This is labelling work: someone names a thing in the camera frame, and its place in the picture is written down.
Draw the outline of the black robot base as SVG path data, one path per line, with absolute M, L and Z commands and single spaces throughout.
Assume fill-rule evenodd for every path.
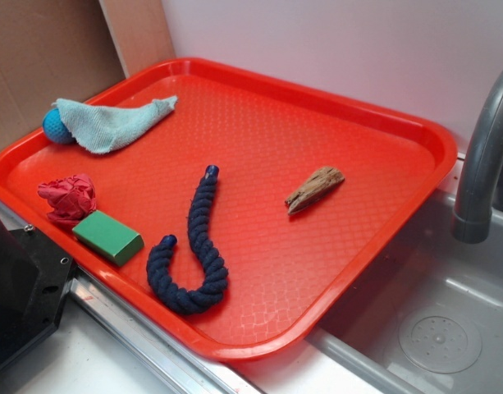
M 0 372 L 58 329 L 75 269 L 39 229 L 0 219 Z

